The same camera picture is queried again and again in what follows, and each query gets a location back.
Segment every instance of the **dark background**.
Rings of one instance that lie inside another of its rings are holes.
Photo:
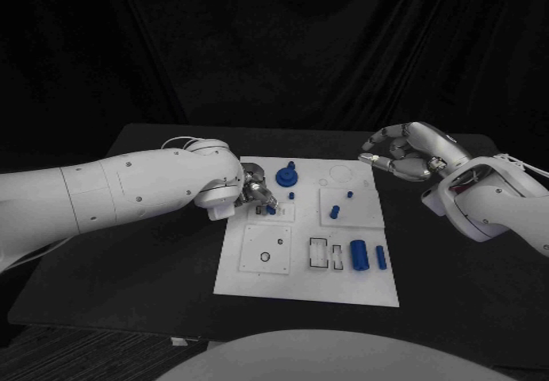
[[[421,120],[544,167],[542,0],[29,1],[0,19],[4,172],[103,158],[132,122]],[[0,277],[2,319],[35,266]]]

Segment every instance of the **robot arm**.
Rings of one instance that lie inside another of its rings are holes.
[[[525,167],[506,155],[473,158],[457,141],[424,122],[387,127],[364,149],[388,137],[397,138],[391,145],[395,159],[364,153],[359,160],[408,181],[426,181],[439,173],[443,180],[424,192],[423,202],[440,216],[447,215],[460,232],[483,242],[514,230],[549,256],[549,190]],[[419,152],[407,153],[411,148]]]
[[[191,201],[212,221],[254,200],[277,207],[264,170],[221,140],[96,162],[0,175],[0,272],[78,234],[178,210]]]

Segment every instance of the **wire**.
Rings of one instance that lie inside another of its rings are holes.
[[[14,268],[17,268],[18,266],[21,266],[22,264],[27,264],[28,262],[31,262],[32,260],[41,258],[42,256],[45,256],[50,252],[53,252],[57,248],[60,248],[60,246],[63,246],[64,244],[67,244],[67,242],[70,242],[73,237],[70,238],[66,238],[63,241],[60,241],[45,252],[41,252],[40,254],[37,254],[32,258],[28,258],[27,260],[22,260],[21,262],[17,262],[15,264],[12,264],[6,269],[5,271],[8,270],[12,270]]]
[[[174,140],[176,140],[176,139],[192,139],[194,141],[198,141],[198,140],[204,140],[201,137],[174,137],[172,139],[169,139],[166,142],[165,142],[165,144],[164,144],[164,146],[161,147],[161,149],[165,149],[165,145],[171,142],[171,141],[174,141]]]
[[[518,158],[512,157],[508,153],[501,153],[499,155],[495,155],[498,159],[502,159],[504,161],[508,161],[511,164],[517,165],[522,170],[525,170],[525,167],[528,167],[538,175],[542,175],[549,178],[549,172],[541,170],[534,165],[530,165],[524,161],[521,161]]]

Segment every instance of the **table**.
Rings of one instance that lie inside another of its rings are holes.
[[[368,132],[127,125],[110,156],[176,136],[218,138],[238,156],[355,160]],[[475,156],[498,148],[455,134]],[[169,146],[182,146],[174,142]],[[378,147],[375,153],[388,152]],[[437,179],[375,171],[401,308],[214,294],[227,221],[187,206],[90,232],[48,254],[19,295],[15,324],[73,326],[231,341],[282,329],[393,337],[486,365],[547,367],[549,259],[509,232],[472,241],[420,201]]]

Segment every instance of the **pegboard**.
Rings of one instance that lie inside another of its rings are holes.
[[[276,173],[290,161],[296,163],[299,181],[293,187],[282,187],[276,182]],[[372,167],[358,160],[256,156],[244,156],[241,162],[257,163],[264,168],[267,186],[286,212],[277,211],[274,216],[259,214],[259,204],[254,203],[237,208],[225,230],[214,293],[398,307],[391,249],[385,240]],[[352,198],[348,198],[349,191],[354,192]],[[290,192],[296,195],[295,199],[290,199]],[[331,204],[335,202],[342,207],[336,220],[331,219]],[[261,226],[254,229],[260,229],[267,237],[264,243],[263,240],[256,242],[253,249],[246,246],[246,231],[251,226]],[[279,229],[285,228],[290,229],[292,234],[290,267],[283,267],[290,268],[289,272],[274,273],[261,268],[244,271],[243,258],[246,263],[249,256],[257,264],[261,262],[261,254],[273,249],[282,232]],[[325,242],[325,250],[321,246],[312,248],[312,238]],[[367,271],[352,268],[354,240],[367,242]],[[378,265],[378,245],[385,248],[385,270]],[[312,256],[316,264],[326,260],[328,267],[312,266]]]

